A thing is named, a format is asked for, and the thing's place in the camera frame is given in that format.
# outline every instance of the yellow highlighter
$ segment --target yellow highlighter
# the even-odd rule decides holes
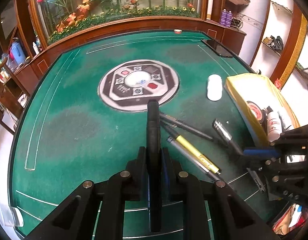
[[[187,141],[183,136],[177,133],[174,129],[167,126],[165,123],[161,122],[161,126],[184,148],[186,148],[206,169],[212,171],[213,173],[220,174],[221,170],[206,158],[199,150],[197,150],[189,141]]]

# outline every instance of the purple bottle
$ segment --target purple bottle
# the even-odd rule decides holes
[[[232,20],[233,20],[233,14],[232,14],[232,11],[229,11],[227,13],[227,17],[226,17],[226,21],[225,21],[225,26],[226,27],[230,27],[231,23],[232,23]]]
[[[226,9],[224,9],[224,10],[222,11],[222,14],[220,15],[219,23],[220,23],[221,25],[225,26],[225,24],[226,24],[226,18],[227,18],[227,11],[226,11]]]

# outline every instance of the blue water jug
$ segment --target blue water jug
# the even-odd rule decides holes
[[[19,42],[14,41],[11,44],[11,52],[18,65],[25,62],[25,55]]]

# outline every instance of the green felt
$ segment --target green felt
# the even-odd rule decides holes
[[[247,70],[234,58],[218,57],[201,42],[202,38],[206,36],[198,32],[127,34],[76,48],[57,60],[35,94],[15,142],[10,198],[11,205],[22,209],[24,227],[18,229],[21,233],[28,234],[40,222],[37,218],[44,219],[55,208],[51,203],[59,204],[84,180],[104,181],[124,170],[126,163],[136,158],[138,148],[145,146],[146,112],[116,111],[97,94],[102,77],[123,62],[151,59],[171,66],[179,76],[179,90],[171,101],[160,107],[161,111],[213,135],[211,123],[218,118],[226,123],[241,147],[253,145],[227,92],[224,90],[217,102],[206,97],[209,75],[218,74],[224,82],[227,76]],[[231,163],[224,149],[186,131],[178,131],[222,169],[225,181],[246,172]],[[184,170],[209,181],[166,138],[167,133],[162,131],[162,146],[169,147],[171,157],[180,161]],[[230,185],[243,199],[257,191],[248,174]],[[247,203],[264,220],[282,205],[269,202],[260,192]],[[146,202],[126,203],[126,209],[144,207]],[[182,229],[181,203],[166,205],[162,212],[163,233]],[[150,234],[148,222],[147,210],[126,212],[124,237]],[[182,239],[182,231],[154,238],[166,237]]]

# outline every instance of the black phone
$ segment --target black phone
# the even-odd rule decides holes
[[[213,52],[215,52],[220,57],[232,58],[234,57],[227,49],[220,45],[217,41],[202,39],[205,45],[207,45]]]

